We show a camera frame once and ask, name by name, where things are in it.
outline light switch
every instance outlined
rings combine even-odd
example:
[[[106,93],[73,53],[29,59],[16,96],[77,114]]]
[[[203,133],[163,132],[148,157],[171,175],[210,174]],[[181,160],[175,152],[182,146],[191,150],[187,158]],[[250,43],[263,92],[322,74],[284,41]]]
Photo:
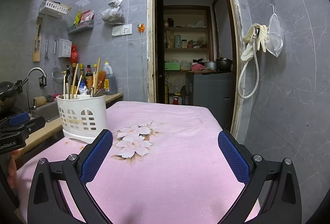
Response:
[[[130,25],[123,25],[122,35],[129,35],[132,33],[132,24]]]
[[[112,35],[115,37],[115,36],[121,36],[122,35],[122,29],[123,29],[123,26],[115,26],[112,28]]]

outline black bowl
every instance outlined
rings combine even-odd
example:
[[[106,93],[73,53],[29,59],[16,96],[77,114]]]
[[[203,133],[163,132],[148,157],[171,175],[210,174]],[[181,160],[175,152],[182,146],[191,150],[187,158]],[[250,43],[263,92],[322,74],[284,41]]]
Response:
[[[227,58],[218,58],[216,60],[217,70],[219,71],[232,71],[233,61]]]

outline tissue box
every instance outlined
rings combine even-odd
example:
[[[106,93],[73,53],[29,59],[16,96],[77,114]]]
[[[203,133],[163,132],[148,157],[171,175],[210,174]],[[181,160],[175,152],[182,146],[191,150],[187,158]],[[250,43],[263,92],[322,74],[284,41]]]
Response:
[[[165,63],[165,70],[180,70],[180,63]]]

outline metal pot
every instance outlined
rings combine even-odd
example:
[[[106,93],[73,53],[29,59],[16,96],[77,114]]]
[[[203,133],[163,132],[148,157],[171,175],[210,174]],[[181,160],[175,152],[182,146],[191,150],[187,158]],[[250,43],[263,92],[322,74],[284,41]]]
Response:
[[[217,69],[217,64],[215,62],[205,62],[205,68],[216,70]]]
[[[217,70],[219,71],[228,71],[231,72],[233,70],[232,65],[233,65],[233,61],[227,58],[218,58],[216,60],[216,64],[217,64]]]
[[[10,111],[16,102],[17,92],[11,89],[13,86],[11,82],[0,83],[0,116]]]

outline kitchen sink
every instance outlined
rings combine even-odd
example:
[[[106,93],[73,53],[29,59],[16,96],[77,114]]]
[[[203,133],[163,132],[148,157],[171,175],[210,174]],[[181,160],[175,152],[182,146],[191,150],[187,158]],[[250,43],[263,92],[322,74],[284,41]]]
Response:
[[[34,117],[43,116],[46,122],[51,122],[54,119],[57,119],[60,114],[57,107],[57,102],[51,102],[41,107],[38,107],[36,110],[32,111]]]

